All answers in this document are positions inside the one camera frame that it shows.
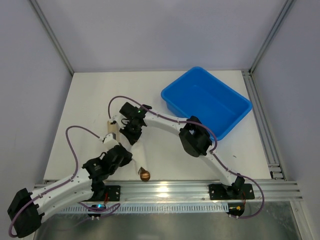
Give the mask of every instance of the blue tray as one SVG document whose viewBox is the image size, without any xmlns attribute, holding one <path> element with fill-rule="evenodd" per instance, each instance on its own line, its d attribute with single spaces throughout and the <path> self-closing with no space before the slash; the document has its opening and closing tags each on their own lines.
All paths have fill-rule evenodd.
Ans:
<svg viewBox="0 0 320 240">
<path fill-rule="evenodd" d="M 251 102 L 201 67 L 193 67 L 161 92 L 177 117 L 192 115 L 223 139 L 250 112 Z"/>
</svg>

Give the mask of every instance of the black mounting bracket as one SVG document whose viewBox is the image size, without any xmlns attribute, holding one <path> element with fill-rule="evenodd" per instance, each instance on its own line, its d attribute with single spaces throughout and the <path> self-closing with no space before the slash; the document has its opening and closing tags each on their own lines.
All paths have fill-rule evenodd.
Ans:
<svg viewBox="0 0 320 240">
<path fill-rule="evenodd" d="M 245 183 L 242 186 L 242 192 L 243 194 L 239 194 L 238 196 L 235 196 L 234 198 L 231 198 L 227 191 L 226 186 L 220 184 L 210 184 L 209 186 L 209 196 L 210 200 L 252 200 L 255 199 L 254 190 L 252 188 L 252 185 L 250 183 Z"/>
<path fill-rule="evenodd" d="M 121 195 L 121 186 L 119 185 L 106 185 L 104 189 L 104 194 L 101 197 L 101 201 L 105 200 L 106 194 L 108 194 L 108 202 L 119 202 Z"/>
</svg>

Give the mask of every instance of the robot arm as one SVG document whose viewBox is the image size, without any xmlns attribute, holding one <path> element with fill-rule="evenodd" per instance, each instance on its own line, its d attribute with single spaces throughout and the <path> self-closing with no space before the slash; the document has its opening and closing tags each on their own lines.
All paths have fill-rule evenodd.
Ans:
<svg viewBox="0 0 320 240">
<path fill-rule="evenodd" d="M 114 133 L 109 133 L 103 143 L 107 151 L 87 161 L 75 176 L 70 175 L 32 192 L 24 188 L 16 193 L 7 211 L 11 220 L 27 203 L 35 199 L 16 217 L 13 224 L 19 238 L 30 235 L 52 215 L 72 204 L 81 201 L 103 201 L 103 180 L 114 174 L 118 167 L 123 167 L 132 160 L 132 154 L 116 141 Z"/>
<path fill-rule="evenodd" d="M 156 114 L 152 114 L 146 110 L 152 109 L 150 106 L 143 106 L 144 108 L 137 108 L 126 102 L 119 111 L 121 115 L 115 115 L 111 119 L 111 121 L 118 123 L 120 133 L 128 139 L 131 145 L 134 145 L 139 140 L 143 126 L 159 128 L 178 135 L 183 149 L 189 155 L 203 160 L 218 175 L 230 198 L 236 198 L 242 194 L 244 178 L 231 174 L 216 160 L 215 155 L 224 166 L 227 165 L 216 151 L 210 151 L 209 148 L 212 145 L 212 141 L 208 131 L 199 125 L 186 123 L 196 122 L 201 124 L 197 117 L 180 118 L 154 110 L 152 112 Z"/>
</svg>

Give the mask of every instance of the reflective surface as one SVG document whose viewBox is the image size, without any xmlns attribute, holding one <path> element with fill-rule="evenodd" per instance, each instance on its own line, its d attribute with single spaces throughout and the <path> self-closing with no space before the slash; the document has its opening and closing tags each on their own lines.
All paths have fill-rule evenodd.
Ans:
<svg viewBox="0 0 320 240">
<path fill-rule="evenodd" d="M 259 207 L 259 203 L 247 202 L 245 214 Z M 119 214 L 74 226 L 87 217 L 57 214 L 42 225 L 34 239 L 301 240 L 289 202 L 266 202 L 261 214 L 244 220 L 229 218 L 226 213 Z"/>
</svg>

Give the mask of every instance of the metal frame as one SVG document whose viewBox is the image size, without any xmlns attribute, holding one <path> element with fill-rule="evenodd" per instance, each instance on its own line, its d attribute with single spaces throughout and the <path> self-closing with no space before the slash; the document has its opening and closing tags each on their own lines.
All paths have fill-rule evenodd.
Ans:
<svg viewBox="0 0 320 240">
<path fill-rule="evenodd" d="M 41 7 L 39 6 L 39 3 L 37 2 L 37 0 L 28 0 L 32 9 L 34 10 L 36 16 L 38 17 L 40 23 L 42 24 L 44 30 L 46 31 L 49 39 L 51 40 L 53 46 L 55 47 L 57 53 L 59 54 L 59 56 L 61 57 L 62 61 L 64 62 L 65 66 L 68 68 L 69 73 L 71 74 L 71 76 L 74 75 L 75 71 L 73 70 L 63 48 L 61 47 L 54 31 L 52 30 L 46 16 L 44 15 L 44 13 L 41 10 Z"/>
<path fill-rule="evenodd" d="M 273 39 L 277 35 L 279 29 L 281 28 L 284 20 L 288 16 L 288 14 L 289 14 L 290 10 L 292 9 L 293 5 L 295 4 L 295 2 L 296 2 L 296 0 L 286 0 L 286 2 L 284 3 L 278 17 L 276 18 L 273 26 L 271 27 L 266 39 L 264 40 L 258 54 L 256 55 L 256 57 L 253 61 L 253 64 L 249 70 L 249 72 L 251 74 L 256 70 L 257 65 L 259 64 L 261 58 L 263 57 L 266 50 L 268 49 L 268 47 L 272 43 Z"/>
</svg>

